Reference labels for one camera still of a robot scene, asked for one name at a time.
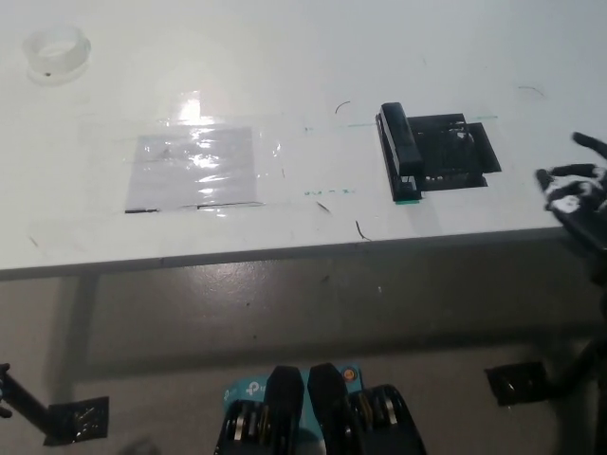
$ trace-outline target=black metal bracket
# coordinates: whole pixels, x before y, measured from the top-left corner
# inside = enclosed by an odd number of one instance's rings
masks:
[[[485,370],[499,406],[535,403],[564,397],[607,359],[607,337],[594,339],[556,378],[549,379],[541,362],[517,363]]]
[[[0,397],[45,434],[45,446],[66,446],[107,437],[107,396],[47,408],[15,381],[8,369],[9,364],[0,365]],[[11,415],[8,409],[0,408],[0,417]]]

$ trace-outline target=black and white glove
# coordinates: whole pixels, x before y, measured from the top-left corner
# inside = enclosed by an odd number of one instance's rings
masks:
[[[573,140],[607,159],[607,144],[574,133]],[[579,241],[607,254],[607,169],[594,164],[571,164],[540,169],[536,177],[551,210]]]

